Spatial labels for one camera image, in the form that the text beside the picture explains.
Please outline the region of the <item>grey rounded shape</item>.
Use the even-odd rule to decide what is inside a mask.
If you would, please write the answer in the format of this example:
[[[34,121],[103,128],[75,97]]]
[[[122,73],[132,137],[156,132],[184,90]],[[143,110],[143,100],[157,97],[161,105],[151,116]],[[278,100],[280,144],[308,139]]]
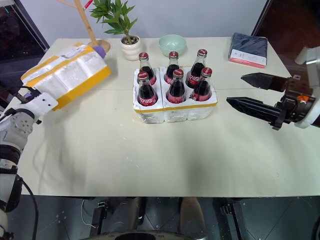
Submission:
[[[141,197],[129,197],[123,199],[113,212],[107,232],[129,232],[138,228]]]

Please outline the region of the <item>navy blue book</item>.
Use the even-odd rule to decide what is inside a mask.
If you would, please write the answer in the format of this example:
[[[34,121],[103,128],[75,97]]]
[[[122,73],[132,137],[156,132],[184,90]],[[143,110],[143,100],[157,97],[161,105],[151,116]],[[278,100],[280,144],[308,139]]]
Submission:
[[[267,66],[268,39],[235,32],[231,37],[228,60],[264,69]]]

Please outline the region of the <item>green plant in white pot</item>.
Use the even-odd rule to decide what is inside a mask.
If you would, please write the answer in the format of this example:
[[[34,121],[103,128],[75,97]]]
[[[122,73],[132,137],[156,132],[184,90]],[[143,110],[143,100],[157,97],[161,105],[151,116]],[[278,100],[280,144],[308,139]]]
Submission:
[[[128,5],[128,0],[93,0],[93,8],[90,10],[90,15],[98,23],[109,26],[106,34],[122,36],[120,47],[124,57],[129,61],[138,60],[142,51],[140,38],[130,33],[138,21],[137,18],[130,19],[130,12],[134,8],[134,5]]]

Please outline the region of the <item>white foam box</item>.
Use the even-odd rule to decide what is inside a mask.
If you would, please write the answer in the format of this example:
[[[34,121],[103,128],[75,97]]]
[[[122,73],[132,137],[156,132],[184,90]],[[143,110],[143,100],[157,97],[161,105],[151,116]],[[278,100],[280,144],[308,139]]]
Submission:
[[[102,82],[112,73],[105,60],[80,42],[29,69],[21,77],[24,86],[48,93],[57,100],[54,111]]]

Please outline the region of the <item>purple cylindrical object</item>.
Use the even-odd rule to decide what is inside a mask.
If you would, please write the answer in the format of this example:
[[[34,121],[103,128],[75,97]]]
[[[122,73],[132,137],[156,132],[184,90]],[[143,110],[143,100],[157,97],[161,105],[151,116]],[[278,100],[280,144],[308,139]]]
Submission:
[[[103,59],[105,58],[107,53],[101,45],[96,45],[93,47],[93,49],[99,54],[100,57],[102,57]]]

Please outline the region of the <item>white foam crate, yellow tape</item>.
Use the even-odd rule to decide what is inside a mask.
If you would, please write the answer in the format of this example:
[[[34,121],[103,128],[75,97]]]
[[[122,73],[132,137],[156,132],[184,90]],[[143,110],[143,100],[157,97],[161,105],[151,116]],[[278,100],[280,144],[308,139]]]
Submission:
[[[212,80],[210,82],[210,98],[205,101],[197,101],[192,98],[193,89],[184,86],[185,101],[182,103],[171,103],[167,99],[167,91],[170,85],[165,82],[164,75],[166,67],[157,67],[153,69],[156,76],[156,82],[152,86],[158,100],[152,106],[143,106],[138,102],[139,84],[137,68],[133,75],[132,102],[133,109],[139,118],[146,124],[161,124],[163,122],[174,123],[184,122],[186,120],[202,120],[207,118],[218,103],[218,98]]]

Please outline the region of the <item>wooden branch stand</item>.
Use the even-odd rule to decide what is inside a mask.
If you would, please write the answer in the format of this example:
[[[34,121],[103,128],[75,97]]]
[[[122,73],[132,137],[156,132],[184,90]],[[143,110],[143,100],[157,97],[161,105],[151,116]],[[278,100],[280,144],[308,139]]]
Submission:
[[[77,9],[77,12],[81,17],[81,20],[84,24],[84,27],[86,28],[86,31],[90,37],[90,40],[91,40],[91,42],[88,43],[89,46],[91,46],[92,48],[94,46],[102,46],[104,48],[104,50],[106,51],[106,53],[110,50],[111,45],[109,42],[107,42],[106,40],[97,40],[96,39],[96,36],[91,28],[91,25],[88,21],[87,16],[85,14],[85,10],[83,9],[84,5],[81,4],[80,0],[74,0],[74,3],[67,2],[66,0],[56,0],[56,1],[60,2],[64,5],[67,5],[69,7]]]

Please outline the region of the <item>black table leg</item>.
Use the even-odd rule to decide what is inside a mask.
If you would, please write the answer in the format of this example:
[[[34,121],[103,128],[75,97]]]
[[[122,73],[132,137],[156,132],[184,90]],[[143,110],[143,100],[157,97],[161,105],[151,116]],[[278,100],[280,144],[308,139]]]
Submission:
[[[103,221],[106,219],[108,214],[108,203],[106,200],[97,203],[97,207],[93,210],[90,237],[100,235],[102,232]]]
[[[217,197],[212,200],[221,240],[233,240],[232,226],[237,240],[250,240],[241,200],[238,197]]]

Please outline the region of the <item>pale green bowl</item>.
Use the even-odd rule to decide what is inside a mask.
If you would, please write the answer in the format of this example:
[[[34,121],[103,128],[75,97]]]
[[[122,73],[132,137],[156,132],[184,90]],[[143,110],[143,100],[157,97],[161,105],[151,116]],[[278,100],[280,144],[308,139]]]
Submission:
[[[184,37],[177,34],[168,34],[162,36],[158,41],[161,53],[168,57],[172,51],[182,55],[187,49],[187,41]]]

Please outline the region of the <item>black framed dark panel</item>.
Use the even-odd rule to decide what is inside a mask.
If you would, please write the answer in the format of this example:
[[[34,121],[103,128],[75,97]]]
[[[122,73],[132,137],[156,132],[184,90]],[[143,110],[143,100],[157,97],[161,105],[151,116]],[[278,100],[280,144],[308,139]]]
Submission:
[[[267,0],[252,35],[268,39],[292,76],[306,75],[295,59],[320,46],[320,0]]]
[[[48,49],[21,0],[0,0],[0,63],[42,57]]]

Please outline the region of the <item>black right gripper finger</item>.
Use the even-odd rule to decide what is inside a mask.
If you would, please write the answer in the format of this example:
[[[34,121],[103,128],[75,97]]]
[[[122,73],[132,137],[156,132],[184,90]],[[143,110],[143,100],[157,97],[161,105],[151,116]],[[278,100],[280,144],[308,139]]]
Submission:
[[[255,88],[277,92],[284,92],[291,80],[290,77],[281,77],[262,72],[245,74],[241,76],[241,79]]]
[[[286,116],[286,111],[249,97],[227,97],[226,101],[238,112],[268,122],[274,130],[279,130]]]

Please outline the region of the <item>glass cola bottle, red cap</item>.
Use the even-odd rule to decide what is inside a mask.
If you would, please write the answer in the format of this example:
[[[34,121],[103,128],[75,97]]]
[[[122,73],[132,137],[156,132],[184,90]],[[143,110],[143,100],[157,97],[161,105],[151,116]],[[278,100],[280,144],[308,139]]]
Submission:
[[[180,68],[173,71],[173,79],[166,93],[166,99],[172,104],[180,104],[186,100],[183,77],[184,72]]]
[[[144,107],[153,106],[158,101],[158,96],[150,83],[148,73],[146,71],[139,72],[137,80],[139,83],[138,102]]]
[[[179,53],[177,51],[171,51],[168,56],[169,63],[164,74],[164,81],[167,84],[171,84],[173,80],[173,71],[179,68]]]
[[[185,80],[185,83],[189,88],[194,89],[197,86],[200,80],[201,71],[206,66],[207,54],[207,50],[203,48],[197,51],[195,62],[191,70],[187,73]]]
[[[207,101],[211,95],[211,76],[212,76],[212,69],[209,67],[204,67],[201,70],[200,78],[197,86],[194,88],[191,99],[198,101],[198,102],[204,102]]]
[[[149,62],[149,55],[146,52],[141,52],[138,55],[139,61],[140,61],[140,71],[144,71],[148,73],[149,81],[151,85],[154,85],[156,83],[157,77],[153,71],[153,68],[151,67],[151,64]]]

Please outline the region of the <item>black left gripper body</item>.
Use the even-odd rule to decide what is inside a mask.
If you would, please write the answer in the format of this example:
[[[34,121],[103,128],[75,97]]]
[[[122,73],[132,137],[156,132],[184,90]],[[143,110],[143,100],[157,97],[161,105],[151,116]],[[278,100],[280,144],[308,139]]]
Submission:
[[[27,89],[27,93],[22,95],[19,92],[17,92],[16,93],[16,97],[18,99],[34,99],[34,98],[38,97],[41,94],[41,92],[39,90],[34,89],[32,87],[29,87],[29,86],[21,86],[18,91],[20,91],[21,89]]]

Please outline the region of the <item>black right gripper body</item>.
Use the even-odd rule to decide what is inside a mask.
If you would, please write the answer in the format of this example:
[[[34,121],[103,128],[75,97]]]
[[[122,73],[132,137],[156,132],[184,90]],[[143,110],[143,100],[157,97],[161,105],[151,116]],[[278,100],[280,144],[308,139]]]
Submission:
[[[275,105],[280,109],[275,123],[297,123],[303,120],[315,101],[313,90],[306,81],[289,78],[284,95]]]

